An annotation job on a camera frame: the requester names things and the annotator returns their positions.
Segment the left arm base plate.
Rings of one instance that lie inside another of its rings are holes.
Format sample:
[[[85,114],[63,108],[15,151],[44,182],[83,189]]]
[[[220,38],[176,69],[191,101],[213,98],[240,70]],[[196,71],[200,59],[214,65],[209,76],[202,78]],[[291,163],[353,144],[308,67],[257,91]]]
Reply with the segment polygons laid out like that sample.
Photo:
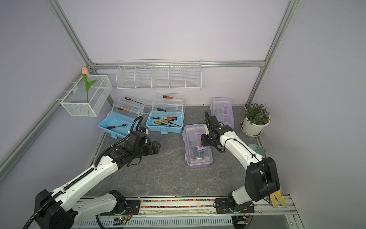
[[[141,201],[139,199],[128,199],[124,202],[123,207],[102,213],[101,216],[119,216],[119,215],[138,215],[141,208]]]

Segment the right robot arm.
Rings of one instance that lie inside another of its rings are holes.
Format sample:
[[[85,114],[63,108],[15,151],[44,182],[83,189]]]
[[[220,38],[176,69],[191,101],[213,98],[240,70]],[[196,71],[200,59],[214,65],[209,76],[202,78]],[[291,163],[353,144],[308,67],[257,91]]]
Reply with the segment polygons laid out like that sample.
[[[205,111],[206,134],[202,145],[214,147],[220,153],[231,152],[246,171],[244,185],[228,195],[229,208],[241,210],[245,204],[259,201],[280,190],[276,163],[271,157],[261,157],[245,144],[228,125],[221,125],[216,116]]]

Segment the blue toolbox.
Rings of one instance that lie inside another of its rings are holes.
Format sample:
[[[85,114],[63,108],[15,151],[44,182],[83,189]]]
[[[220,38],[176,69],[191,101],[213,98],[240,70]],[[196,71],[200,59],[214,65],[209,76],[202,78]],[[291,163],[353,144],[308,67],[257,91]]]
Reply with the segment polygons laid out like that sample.
[[[125,97],[137,100],[138,102],[144,103],[144,105],[125,100]],[[129,110],[130,113],[120,111],[117,109],[118,107]],[[99,123],[98,127],[105,133],[109,134],[113,139],[124,138],[130,132],[130,128],[134,120],[141,116],[143,118],[143,122],[145,122],[151,110],[152,108],[147,104],[146,101],[137,97],[132,97],[130,95],[124,95],[122,98],[118,99],[115,104],[113,104],[112,110],[107,114],[106,118],[104,118]],[[122,124],[127,124],[127,127],[106,129],[108,126]]]
[[[162,97],[163,95],[172,96],[174,97],[174,99],[164,99]],[[157,108],[166,109],[167,112],[157,111]],[[154,121],[160,121],[160,122],[162,121],[153,119],[153,116],[177,117],[178,118],[177,120],[175,121],[170,120],[170,121],[180,125],[181,127],[177,127],[175,125],[173,125],[173,127],[156,125]],[[152,110],[147,118],[146,126],[148,127],[149,131],[159,132],[161,134],[181,133],[184,125],[184,118],[185,118],[185,96],[183,94],[168,93],[168,92],[157,93],[152,101]]]

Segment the purple toolbox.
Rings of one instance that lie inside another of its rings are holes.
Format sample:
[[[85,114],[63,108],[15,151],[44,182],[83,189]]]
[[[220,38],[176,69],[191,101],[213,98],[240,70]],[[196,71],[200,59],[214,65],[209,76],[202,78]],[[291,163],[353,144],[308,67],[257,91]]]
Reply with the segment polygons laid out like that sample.
[[[211,116],[216,116],[219,123],[234,128],[234,114],[231,99],[214,98],[210,105]]]
[[[210,147],[202,144],[202,135],[206,134],[204,124],[186,125],[183,130],[185,142],[185,161],[189,168],[209,167],[213,162]]]

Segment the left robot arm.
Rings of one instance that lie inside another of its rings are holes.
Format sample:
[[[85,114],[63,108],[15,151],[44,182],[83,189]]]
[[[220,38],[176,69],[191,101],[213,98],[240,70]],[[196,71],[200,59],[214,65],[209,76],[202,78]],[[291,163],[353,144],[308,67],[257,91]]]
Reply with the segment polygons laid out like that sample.
[[[123,167],[133,166],[134,159],[159,153],[161,144],[151,141],[143,131],[133,131],[109,146],[95,164],[73,180],[49,192],[43,190],[35,198],[35,210],[23,226],[36,222],[42,229],[70,229],[75,224],[102,213],[123,214],[128,205],[117,190],[80,202],[79,200],[109,175]]]

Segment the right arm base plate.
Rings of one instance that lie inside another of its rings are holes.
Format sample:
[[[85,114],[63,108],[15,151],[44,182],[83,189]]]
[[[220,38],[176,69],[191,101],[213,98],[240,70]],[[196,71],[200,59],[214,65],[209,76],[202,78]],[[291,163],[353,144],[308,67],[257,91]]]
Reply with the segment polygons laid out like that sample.
[[[254,213],[253,202],[246,202],[244,204],[236,204],[235,201],[230,198],[216,198],[213,203],[213,207],[218,214],[239,214],[239,213]]]

